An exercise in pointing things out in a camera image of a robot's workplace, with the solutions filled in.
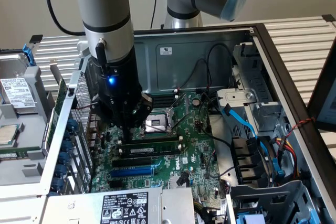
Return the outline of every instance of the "red wire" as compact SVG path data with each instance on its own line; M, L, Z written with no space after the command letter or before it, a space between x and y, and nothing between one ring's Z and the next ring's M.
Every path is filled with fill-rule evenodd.
M286 138L289 137L289 135L292 133L292 131L293 131L295 128L300 127L301 125L306 124L306 123L309 123L309 122L315 122L315 118L307 118L307 119L305 119L305 120L300 121L298 124L294 125L294 126L292 127L292 129L287 133Z
M297 166L298 166L298 159L296 157L296 154L294 152L294 150L292 150L290 147L288 146L284 146L286 150L288 150L292 155L293 155L293 158L294 158L294 169L293 169L293 178L296 177L296 169L297 169Z

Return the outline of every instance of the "electronic chip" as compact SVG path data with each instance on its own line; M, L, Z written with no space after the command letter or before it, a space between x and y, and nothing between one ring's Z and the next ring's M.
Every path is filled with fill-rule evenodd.
M0 145L8 145L13 141L18 129L17 124L0 127Z
M110 188L121 188L122 187L122 181L119 180L111 180L110 181Z

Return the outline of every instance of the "green circuit board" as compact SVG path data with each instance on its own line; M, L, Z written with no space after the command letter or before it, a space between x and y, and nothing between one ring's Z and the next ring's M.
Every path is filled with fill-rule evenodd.
M106 130L110 132L111 137L110 141L106 142L105 149L102 150L99 143L95 146L93 158L96 170L92 179L91 192L116 190L110 188L109 182L120 179L122 180L122 187L117 190L159 186L162 186L163 189L175 188L176 180L181 173L188 171L194 200L201 201L204 206L218 208L220 198L215 196L214 189L219 188L219 180L208 177L204 165L208 163L209 157L214 151L214 143L210 137L203 132L199 132L195 127L195 121L198 120L198 108L192 106L194 98L200 99L200 95L193 92L187 93L184 99L181 99L180 103L174 108L175 122L187 114L184 120L174 129L178 136L183 137L183 142L178 142L183 145L183 149L176 155L153 156L152 164L160 164L155 168L154 175L111 178L110 172L114 169L112 161L120 159L116 146L120 132L116 127L107 128ZM201 111L201 122L204 122L205 127L206 111L205 108L203 109ZM200 159L202 153L205 157L204 164ZM215 161L210 163L209 171L211 174L218 174L218 166Z

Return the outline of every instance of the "blue tab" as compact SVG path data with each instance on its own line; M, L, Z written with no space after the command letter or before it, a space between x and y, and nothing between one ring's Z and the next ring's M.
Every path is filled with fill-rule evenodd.
M310 220L309 224L320 224L320 218L319 215L317 214L316 210L310 210Z
M285 177L285 172L282 170L279 166L278 159L276 157L273 158L273 167L274 170L278 173L278 178L284 178Z
M29 47L27 47L27 44L25 44L23 46L22 51L27 54L27 57L28 57L28 60L29 60L29 65L36 66L36 63L35 63L35 60L34 60L34 55L31 52L31 49Z

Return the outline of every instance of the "capacitor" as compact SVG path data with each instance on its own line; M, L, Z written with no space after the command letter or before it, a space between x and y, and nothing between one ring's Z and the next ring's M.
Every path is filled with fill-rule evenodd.
M197 99L197 98L193 99L193 101L192 101L193 107L198 108L200 106L200 104L201 104L201 101L199 99Z
M219 190L217 187L215 187L215 199L217 199L218 194L219 194Z

